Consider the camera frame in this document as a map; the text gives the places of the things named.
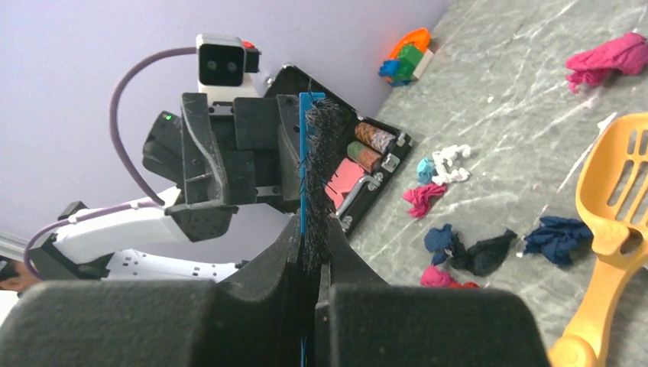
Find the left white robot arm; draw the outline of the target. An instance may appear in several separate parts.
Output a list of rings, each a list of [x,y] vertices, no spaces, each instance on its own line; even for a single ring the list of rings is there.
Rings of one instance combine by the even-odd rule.
[[[100,209],[71,203],[28,243],[24,263],[47,280],[211,278],[236,271],[148,255],[141,248],[224,235],[241,206],[297,210],[300,102],[296,96],[207,102],[182,97],[182,114],[161,112],[143,147],[143,164],[173,186]]]

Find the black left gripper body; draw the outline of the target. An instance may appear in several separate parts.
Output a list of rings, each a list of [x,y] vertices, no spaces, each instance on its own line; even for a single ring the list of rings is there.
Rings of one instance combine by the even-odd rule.
[[[240,206],[299,208],[299,106],[295,96],[207,101],[185,93],[180,115],[163,111],[143,146],[144,167],[173,181],[167,210],[192,242],[224,235]]]

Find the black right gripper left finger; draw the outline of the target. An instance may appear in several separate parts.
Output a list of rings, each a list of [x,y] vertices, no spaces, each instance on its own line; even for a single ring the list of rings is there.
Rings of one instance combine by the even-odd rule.
[[[48,281],[1,328],[3,366],[297,366],[299,220],[224,281]]]

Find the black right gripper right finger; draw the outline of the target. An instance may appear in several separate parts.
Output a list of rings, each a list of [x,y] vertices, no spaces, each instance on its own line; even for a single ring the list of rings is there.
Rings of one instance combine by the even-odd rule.
[[[547,366],[529,308],[516,295],[479,288],[390,285],[329,232],[315,311],[317,366]]]

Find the blue hand brush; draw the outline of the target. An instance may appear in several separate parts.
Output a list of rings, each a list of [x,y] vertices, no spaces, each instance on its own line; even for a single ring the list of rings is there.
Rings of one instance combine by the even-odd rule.
[[[319,298],[322,266],[330,258],[328,244],[332,204],[326,195],[330,163],[328,123],[334,119],[335,104],[325,93],[314,92],[308,83],[299,94],[300,108],[300,264],[303,315],[300,317],[300,364],[315,365],[315,311]]]

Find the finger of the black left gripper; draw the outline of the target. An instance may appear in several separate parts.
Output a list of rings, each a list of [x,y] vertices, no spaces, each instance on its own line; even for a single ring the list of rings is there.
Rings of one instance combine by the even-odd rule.
[[[277,95],[280,117],[277,126],[279,149],[282,210],[295,213],[300,207],[300,107],[297,96]]]
[[[186,203],[225,205],[225,172],[212,132],[207,96],[181,96],[183,191]]]

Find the yellow slotted scoop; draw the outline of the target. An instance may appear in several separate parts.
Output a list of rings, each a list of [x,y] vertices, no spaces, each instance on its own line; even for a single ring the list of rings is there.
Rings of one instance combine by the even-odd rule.
[[[578,179],[575,204],[594,237],[587,291],[548,351],[553,366],[604,366],[614,313],[629,280],[647,263],[647,114],[622,116],[601,133]]]

